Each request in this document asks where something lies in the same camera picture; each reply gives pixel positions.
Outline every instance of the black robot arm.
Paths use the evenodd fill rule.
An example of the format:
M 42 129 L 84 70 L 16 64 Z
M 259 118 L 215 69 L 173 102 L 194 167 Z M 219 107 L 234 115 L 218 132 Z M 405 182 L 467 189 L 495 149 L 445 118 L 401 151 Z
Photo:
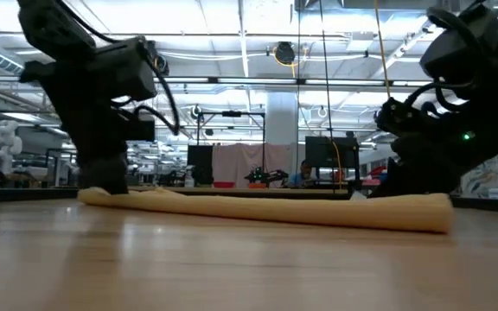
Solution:
M 462 175 L 498 155 L 498 18 L 482 1 L 459 17 L 437 8 L 429 19 L 446 30 L 429 46 L 420 65 L 434 79 L 404 103 L 393 98 L 376 116 L 379 129 L 398 138 L 387 178 L 371 197 L 449 193 Z M 418 95 L 435 90 L 445 113 L 413 107 Z M 466 100 L 453 105 L 443 90 Z
M 62 0 L 18 0 L 19 20 L 28 42 L 55 61 L 26 63 L 21 82 L 37 82 L 51 99 L 78 151 L 85 187 L 125 194 L 126 140 L 154 140 L 154 122 L 139 119 L 148 111 L 178 134 L 175 102 L 154 66 L 154 45 L 142 36 L 125 41 L 108 38 L 83 22 Z M 109 44 L 97 48 L 87 29 Z M 139 106 L 121 109 L 132 100 L 156 96 L 153 73 L 169 98 L 174 123 L 158 111 Z M 128 97 L 126 103 L 113 98 Z

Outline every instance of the computer monitor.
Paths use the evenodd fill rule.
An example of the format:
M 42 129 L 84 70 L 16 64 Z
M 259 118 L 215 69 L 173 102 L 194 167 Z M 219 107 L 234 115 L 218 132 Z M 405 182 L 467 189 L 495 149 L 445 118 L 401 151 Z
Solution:
M 334 137 L 335 146 L 339 151 L 342 168 L 359 167 L 359 143 L 356 138 Z M 325 136 L 305 137 L 305 161 L 313 168 L 337 168 L 337 153 Z
M 213 146 L 188 146 L 188 165 L 213 167 Z
M 213 146 L 188 146 L 188 165 L 196 186 L 213 184 Z

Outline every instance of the white curtain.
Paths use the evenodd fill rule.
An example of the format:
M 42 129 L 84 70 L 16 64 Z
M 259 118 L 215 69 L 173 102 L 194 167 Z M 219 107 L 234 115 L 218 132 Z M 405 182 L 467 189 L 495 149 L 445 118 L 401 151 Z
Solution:
M 214 146 L 213 177 L 218 182 L 235 182 L 235 187 L 248 187 L 249 181 L 244 177 L 252 169 L 262 167 L 262 145 L 245 145 L 242 143 L 229 146 Z M 265 145 L 265 171 L 281 169 L 286 173 L 292 170 L 292 153 L 289 145 Z M 271 187 L 280 187 L 281 181 Z

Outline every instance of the column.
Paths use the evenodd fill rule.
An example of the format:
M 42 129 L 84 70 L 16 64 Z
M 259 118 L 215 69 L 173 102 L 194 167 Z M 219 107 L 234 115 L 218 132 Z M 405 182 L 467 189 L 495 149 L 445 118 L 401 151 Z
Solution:
M 286 173 L 294 174 L 299 167 L 297 162 L 303 160 L 301 156 L 297 156 L 297 95 L 294 92 L 269 92 L 267 97 L 265 141 L 290 146 L 291 159 Z

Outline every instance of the table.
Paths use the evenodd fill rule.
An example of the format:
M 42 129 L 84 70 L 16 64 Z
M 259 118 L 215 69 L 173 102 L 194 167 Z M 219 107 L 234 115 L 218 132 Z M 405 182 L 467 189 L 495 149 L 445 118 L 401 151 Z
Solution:
M 492 311 L 498 213 L 456 210 L 440 236 L 0 203 L 11 309 Z
M 133 191 L 151 191 L 154 187 L 128 187 Z M 346 189 L 249 189 L 249 188 L 212 188 L 212 187 L 165 187 L 165 189 L 186 195 L 223 195 L 242 198 L 302 199 L 302 200 L 347 200 Z

